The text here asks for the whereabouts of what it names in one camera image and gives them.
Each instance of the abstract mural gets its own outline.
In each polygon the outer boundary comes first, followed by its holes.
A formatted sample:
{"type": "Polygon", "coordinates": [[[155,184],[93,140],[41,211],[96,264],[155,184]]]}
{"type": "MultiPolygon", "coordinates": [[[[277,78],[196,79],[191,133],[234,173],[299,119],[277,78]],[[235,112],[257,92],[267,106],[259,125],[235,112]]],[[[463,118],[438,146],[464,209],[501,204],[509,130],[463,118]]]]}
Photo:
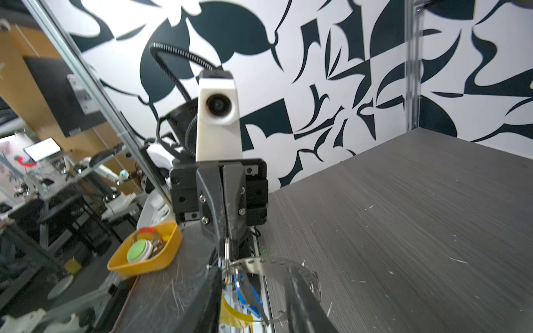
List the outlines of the abstract mural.
{"type": "MultiPolygon", "coordinates": [[[[184,102],[150,43],[231,71],[244,156],[267,162],[271,191],[405,132],[403,0],[45,2],[141,137],[184,102]]],[[[201,68],[162,57],[196,97],[201,68]]]]}
{"type": "Polygon", "coordinates": [[[533,9],[446,1],[423,26],[420,126],[533,158],[533,9]]]}

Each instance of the computer monitor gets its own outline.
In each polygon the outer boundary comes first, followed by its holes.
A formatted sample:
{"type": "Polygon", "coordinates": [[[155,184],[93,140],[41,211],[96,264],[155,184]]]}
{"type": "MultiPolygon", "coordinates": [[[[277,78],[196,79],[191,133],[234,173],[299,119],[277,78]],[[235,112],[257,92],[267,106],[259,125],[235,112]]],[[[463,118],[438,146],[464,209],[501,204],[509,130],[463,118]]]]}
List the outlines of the computer monitor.
{"type": "Polygon", "coordinates": [[[67,79],[72,71],[63,60],[30,56],[23,58],[65,137],[106,121],[100,111],[88,114],[83,111],[67,79]]]}
{"type": "Polygon", "coordinates": [[[41,142],[37,142],[34,145],[24,148],[24,151],[26,154],[30,155],[35,162],[37,162],[43,158],[60,152],[61,147],[54,141],[54,139],[49,137],[48,139],[44,139],[41,142]]]}

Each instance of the gray tabletop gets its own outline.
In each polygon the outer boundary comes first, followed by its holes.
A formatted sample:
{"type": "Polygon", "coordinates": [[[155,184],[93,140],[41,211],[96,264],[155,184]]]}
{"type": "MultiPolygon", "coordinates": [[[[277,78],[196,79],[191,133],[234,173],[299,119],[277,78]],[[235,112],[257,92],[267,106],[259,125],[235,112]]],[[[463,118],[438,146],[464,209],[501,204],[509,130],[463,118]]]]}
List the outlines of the gray tabletop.
{"type": "Polygon", "coordinates": [[[113,332],[174,332],[178,317],[198,292],[214,248],[199,223],[187,226],[174,261],[138,277],[113,332]]]}
{"type": "Polygon", "coordinates": [[[531,331],[532,185],[532,160],[418,128],[271,193],[261,252],[318,272],[340,332],[531,331]]]}

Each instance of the wood grain surface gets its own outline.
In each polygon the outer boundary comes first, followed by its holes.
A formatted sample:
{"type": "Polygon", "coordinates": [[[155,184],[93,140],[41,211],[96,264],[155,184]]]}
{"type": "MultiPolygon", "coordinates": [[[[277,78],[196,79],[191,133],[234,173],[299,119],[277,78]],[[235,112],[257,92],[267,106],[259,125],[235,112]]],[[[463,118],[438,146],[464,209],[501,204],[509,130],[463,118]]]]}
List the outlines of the wood grain surface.
{"type": "Polygon", "coordinates": [[[418,128],[268,209],[261,254],[318,272],[339,332],[533,331],[532,160],[418,128]]]}

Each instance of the metal keyring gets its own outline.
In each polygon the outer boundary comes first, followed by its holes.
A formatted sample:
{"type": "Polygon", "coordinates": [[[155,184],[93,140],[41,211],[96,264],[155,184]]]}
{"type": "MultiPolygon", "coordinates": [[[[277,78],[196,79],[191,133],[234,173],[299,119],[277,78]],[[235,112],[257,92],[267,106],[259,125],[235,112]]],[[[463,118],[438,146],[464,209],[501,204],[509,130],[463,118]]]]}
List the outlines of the metal keyring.
{"type": "MultiPolygon", "coordinates": [[[[289,267],[294,267],[298,270],[317,301],[320,301],[320,283],[318,281],[318,275],[316,272],[311,272],[295,261],[273,257],[250,257],[239,259],[230,264],[230,268],[232,269],[238,269],[243,272],[271,278],[278,282],[283,288],[285,288],[285,280],[287,278],[289,267]]],[[[268,320],[268,322],[274,323],[286,319],[287,314],[282,312],[276,318],[268,320]]]]}

